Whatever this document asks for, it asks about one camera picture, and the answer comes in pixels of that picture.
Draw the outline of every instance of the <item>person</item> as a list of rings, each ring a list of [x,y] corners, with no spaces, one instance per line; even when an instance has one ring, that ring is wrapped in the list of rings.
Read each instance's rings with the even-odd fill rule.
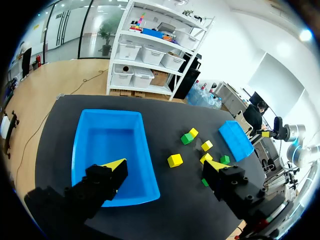
[[[264,101],[260,101],[257,106],[250,104],[244,111],[243,116],[245,120],[253,127],[251,136],[256,134],[257,130],[266,130],[267,127],[262,124],[262,113],[267,108],[267,104]]]
[[[29,75],[29,68],[30,68],[30,59],[31,59],[31,47],[28,42],[23,41],[20,44],[20,52],[17,56],[17,59],[22,57],[22,79],[26,79]]]

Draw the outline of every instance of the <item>white storage box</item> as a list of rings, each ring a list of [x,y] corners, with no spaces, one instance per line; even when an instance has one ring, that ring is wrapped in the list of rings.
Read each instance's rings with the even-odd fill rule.
[[[136,88],[146,89],[149,87],[151,80],[155,78],[154,74],[149,68],[135,66],[133,71],[133,86]]]
[[[119,43],[119,59],[135,60],[141,47],[139,43],[122,40]]]
[[[179,57],[177,54],[174,54],[172,52],[168,52],[166,55],[161,60],[161,63],[167,68],[167,69],[172,69],[175,71],[178,71],[181,65],[185,62],[186,60]]]
[[[115,64],[113,68],[113,75],[111,84],[115,86],[129,86],[131,77],[134,74],[132,66]]]
[[[146,64],[159,65],[166,51],[152,45],[144,44],[142,47],[142,61]]]
[[[183,31],[175,31],[175,40],[177,43],[189,50],[193,50],[195,48],[195,45],[200,42],[195,37],[191,36],[190,34],[183,32]]]

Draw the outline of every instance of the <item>blue plastic bin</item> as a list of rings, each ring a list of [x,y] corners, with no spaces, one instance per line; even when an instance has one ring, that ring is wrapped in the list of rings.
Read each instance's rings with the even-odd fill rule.
[[[160,31],[155,31],[155,30],[152,30],[152,29],[148,29],[148,28],[144,28],[142,30],[142,33],[143,34],[147,34],[147,35],[150,35],[150,36],[154,36],[156,38],[159,38],[159,39],[162,39],[162,37],[164,36],[164,34]]]
[[[85,109],[76,129],[71,165],[72,186],[92,164],[126,158],[128,177],[112,201],[102,207],[143,204],[160,197],[142,116],[135,111]]]
[[[236,162],[248,157],[254,151],[254,146],[252,146],[237,121],[225,121],[219,128],[219,132],[232,152]]]

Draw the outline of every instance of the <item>glass wall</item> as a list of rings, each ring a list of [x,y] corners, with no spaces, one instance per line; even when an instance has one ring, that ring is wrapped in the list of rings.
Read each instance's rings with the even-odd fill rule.
[[[59,0],[39,12],[21,39],[31,48],[30,64],[78,58],[109,59],[127,0]],[[12,78],[22,72],[17,48],[9,66]]]
[[[79,39],[91,0],[62,0],[54,4],[45,41],[45,61],[78,58]]]
[[[82,33],[80,58],[109,59],[127,2],[94,0]]]

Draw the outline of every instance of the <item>potted plant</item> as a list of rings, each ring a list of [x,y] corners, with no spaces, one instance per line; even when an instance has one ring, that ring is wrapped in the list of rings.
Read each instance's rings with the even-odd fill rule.
[[[102,56],[109,54],[111,48],[111,45],[109,45],[110,36],[111,34],[116,34],[120,20],[121,15],[114,15],[101,24],[98,33],[105,39],[105,45],[102,45]]]

